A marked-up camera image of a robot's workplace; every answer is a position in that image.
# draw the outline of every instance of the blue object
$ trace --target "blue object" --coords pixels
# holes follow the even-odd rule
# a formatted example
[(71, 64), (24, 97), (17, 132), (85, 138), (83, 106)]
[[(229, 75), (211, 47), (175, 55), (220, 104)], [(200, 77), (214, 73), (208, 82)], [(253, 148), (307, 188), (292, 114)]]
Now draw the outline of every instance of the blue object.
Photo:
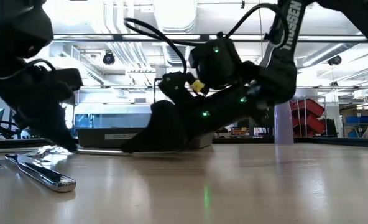
[(357, 117), (357, 116), (348, 116), (346, 117), (346, 123), (368, 123), (368, 116), (361, 116), (361, 117)]
[(348, 133), (349, 138), (358, 138), (357, 133), (355, 131), (351, 131)]

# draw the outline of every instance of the security camera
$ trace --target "security camera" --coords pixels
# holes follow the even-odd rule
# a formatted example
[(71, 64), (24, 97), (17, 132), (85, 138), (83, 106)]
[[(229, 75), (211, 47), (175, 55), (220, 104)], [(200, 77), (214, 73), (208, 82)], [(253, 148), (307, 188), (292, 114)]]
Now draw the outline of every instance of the security camera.
[(115, 63), (115, 56), (112, 52), (105, 52), (103, 62), (106, 65), (113, 65)]
[(341, 57), (338, 55), (328, 60), (329, 65), (340, 65), (340, 63), (341, 63)]

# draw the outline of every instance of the metal tool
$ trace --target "metal tool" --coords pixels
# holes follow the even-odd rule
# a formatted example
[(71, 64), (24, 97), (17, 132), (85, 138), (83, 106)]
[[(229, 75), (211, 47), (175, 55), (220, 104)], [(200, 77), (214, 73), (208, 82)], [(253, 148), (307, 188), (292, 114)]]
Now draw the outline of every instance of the metal tool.
[(42, 166), (33, 158), (8, 154), (6, 159), (17, 165), (23, 173), (56, 192), (70, 192), (76, 188), (75, 180)]

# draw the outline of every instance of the red storage bin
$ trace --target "red storage bin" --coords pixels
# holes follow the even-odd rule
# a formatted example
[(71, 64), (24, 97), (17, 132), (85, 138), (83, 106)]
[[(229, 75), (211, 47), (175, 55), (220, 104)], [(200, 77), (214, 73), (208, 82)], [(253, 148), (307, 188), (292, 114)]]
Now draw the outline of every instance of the red storage bin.
[(307, 135), (305, 134), (305, 132), (306, 132), (306, 130), (303, 128), (301, 130), (301, 134), (300, 134), (300, 128), (297, 127), (297, 128), (295, 128), (294, 137), (295, 138), (305, 138), (305, 137), (313, 137), (313, 136), (315, 136), (315, 133), (312, 132), (312, 131), (307, 130), (307, 132), (308, 132)]
[[(307, 116), (307, 122), (304, 117), (300, 118), (300, 125), (307, 123), (307, 131), (313, 131), (315, 134), (322, 134), (325, 131), (325, 123), (318, 120), (314, 115), (310, 114)], [(293, 128), (298, 127), (299, 120), (293, 119)]]
[(292, 112), (297, 113), (297, 109), (300, 109), (300, 113), (304, 114), (304, 108), (307, 108), (307, 114), (313, 114), (315, 117), (319, 118), (323, 115), (325, 109), (323, 106), (319, 105), (316, 101), (307, 99), (307, 100), (299, 100), (298, 106), (297, 101), (290, 103), (290, 109)]

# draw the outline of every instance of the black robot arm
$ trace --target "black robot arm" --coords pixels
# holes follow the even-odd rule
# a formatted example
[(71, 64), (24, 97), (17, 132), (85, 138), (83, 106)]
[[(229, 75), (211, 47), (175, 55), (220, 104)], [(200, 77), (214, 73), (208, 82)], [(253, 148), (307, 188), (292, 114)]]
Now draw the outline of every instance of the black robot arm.
[[(241, 62), (233, 42), (229, 39), (244, 19), (225, 37), (218, 34), (216, 40), (201, 45), (187, 43), (195, 46), (189, 61), (191, 67), (196, 68), (199, 80), (208, 88), (220, 91), (211, 96), (192, 96), (184, 85), (186, 69), (184, 72), (165, 74), (159, 88), (173, 103), (164, 100), (154, 103), (151, 106), (153, 114), (149, 125), (126, 142), (122, 150), (169, 151), (186, 147), (188, 142), (243, 118), (251, 117), (259, 122), (266, 107), (290, 100), (296, 91), (297, 68), (294, 54), (301, 23), (307, 5), (314, 2), (278, 0), (279, 12), (266, 36), (269, 44), (260, 65)], [(367, 1), (317, 2), (328, 9), (343, 12), (368, 38)], [(135, 19), (127, 19), (126, 22), (145, 26)], [(151, 27), (146, 28), (158, 34)], [(165, 37), (150, 36), (166, 40)]]
[(57, 70), (44, 60), (25, 62), (51, 43), (46, 0), (0, 0), (0, 97), (20, 129), (30, 127), (52, 144), (76, 149), (60, 103), (83, 86), (77, 69)]

